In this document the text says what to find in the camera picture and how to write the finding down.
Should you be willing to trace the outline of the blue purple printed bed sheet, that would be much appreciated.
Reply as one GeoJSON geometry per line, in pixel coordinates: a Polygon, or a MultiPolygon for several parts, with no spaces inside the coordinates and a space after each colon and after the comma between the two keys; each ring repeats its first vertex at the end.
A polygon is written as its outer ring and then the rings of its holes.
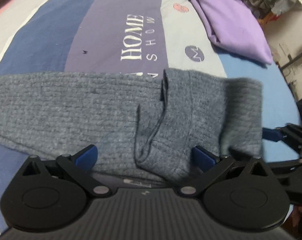
{"type": "MultiPolygon", "coordinates": [[[[87,73],[162,79],[170,68],[257,80],[263,87],[262,129],[300,123],[274,61],[262,64],[212,44],[190,0],[48,0],[13,36],[0,60],[0,77],[87,73]]],[[[277,178],[274,197],[182,197],[177,187],[198,176],[154,181],[95,172],[94,164],[88,175],[111,189],[109,197],[24,197],[22,172],[31,155],[0,144],[0,239],[288,237],[281,226],[293,204],[277,178]]],[[[263,138],[260,154],[250,156],[262,157],[270,168],[299,159],[282,141],[263,138]]]]}

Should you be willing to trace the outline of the grey knitted sweater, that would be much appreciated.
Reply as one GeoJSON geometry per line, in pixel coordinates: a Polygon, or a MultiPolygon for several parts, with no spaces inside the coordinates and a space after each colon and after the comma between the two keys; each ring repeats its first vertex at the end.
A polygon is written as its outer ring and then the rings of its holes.
{"type": "Polygon", "coordinates": [[[182,182],[200,175],[191,149],[259,155],[261,83],[195,70],[0,77],[0,144],[54,159],[94,144],[95,172],[182,182]]]}

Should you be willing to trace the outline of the folded purple garment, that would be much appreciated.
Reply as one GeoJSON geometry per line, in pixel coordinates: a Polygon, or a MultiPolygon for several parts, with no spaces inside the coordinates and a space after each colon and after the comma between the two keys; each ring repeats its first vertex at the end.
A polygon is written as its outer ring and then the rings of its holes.
{"type": "Polygon", "coordinates": [[[273,62],[263,29],[240,0],[190,0],[212,44],[262,64],[273,62]]]}

